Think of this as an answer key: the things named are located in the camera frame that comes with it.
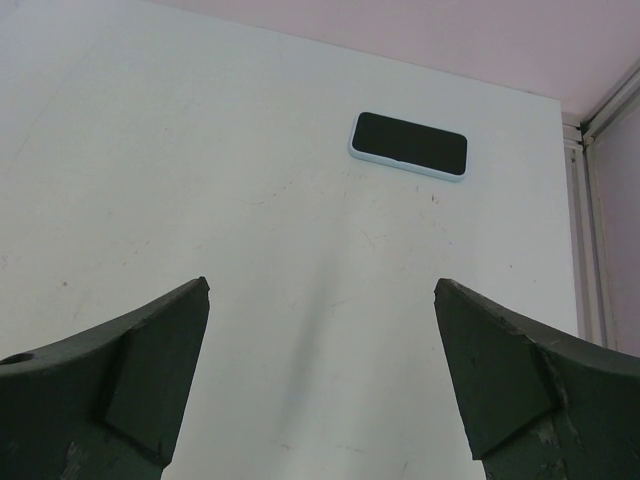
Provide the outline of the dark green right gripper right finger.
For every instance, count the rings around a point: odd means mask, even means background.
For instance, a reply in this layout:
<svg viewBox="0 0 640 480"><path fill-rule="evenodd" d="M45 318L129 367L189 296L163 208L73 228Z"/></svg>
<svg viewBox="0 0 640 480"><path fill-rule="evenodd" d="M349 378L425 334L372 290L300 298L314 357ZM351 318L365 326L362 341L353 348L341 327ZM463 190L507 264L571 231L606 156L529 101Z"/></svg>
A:
<svg viewBox="0 0 640 480"><path fill-rule="evenodd" d="M488 479L636 479L639 360L451 279L435 312L473 459Z"/></svg>

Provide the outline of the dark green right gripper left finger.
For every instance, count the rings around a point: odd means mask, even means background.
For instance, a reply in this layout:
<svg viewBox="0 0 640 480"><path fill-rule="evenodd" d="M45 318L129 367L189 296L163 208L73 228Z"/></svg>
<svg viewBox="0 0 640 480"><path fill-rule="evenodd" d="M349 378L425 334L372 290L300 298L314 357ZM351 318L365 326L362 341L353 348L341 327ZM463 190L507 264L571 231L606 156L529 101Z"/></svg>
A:
<svg viewBox="0 0 640 480"><path fill-rule="evenodd" d="M1 362L4 479L159 479L172 462L209 317L193 279Z"/></svg>

